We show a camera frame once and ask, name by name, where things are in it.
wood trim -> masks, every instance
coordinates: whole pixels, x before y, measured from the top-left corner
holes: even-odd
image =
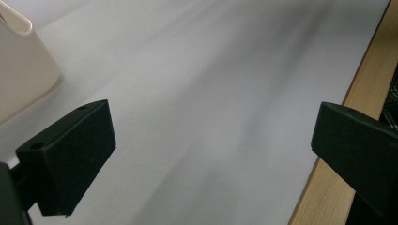
[[[398,62],[398,0],[391,0],[343,105],[378,119]],[[355,191],[322,159],[314,164],[291,225],[345,225]]]

screw hole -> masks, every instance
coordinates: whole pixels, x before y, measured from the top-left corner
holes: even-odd
[[[32,146],[30,146],[30,148],[31,149],[39,149],[39,148],[41,148],[43,146],[44,146],[43,142],[37,142],[37,143],[34,143]]]

gray surface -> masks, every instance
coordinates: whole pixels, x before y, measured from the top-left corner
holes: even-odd
[[[286,224],[388,1],[6,1],[63,71],[0,127],[2,158],[108,98],[117,148],[71,217],[36,224]]]

white container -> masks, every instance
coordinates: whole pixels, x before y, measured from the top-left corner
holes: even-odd
[[[0,124],[54,86],[60,70],[23,15],[0,1]]]

black block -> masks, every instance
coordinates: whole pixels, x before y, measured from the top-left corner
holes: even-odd
[[[108,101],[70,112],[17,149],[44,216],[71,215],[115,150]]]
[[[361,112],[323,102],[312,148],[380,217],[397,221],[395,130]]]

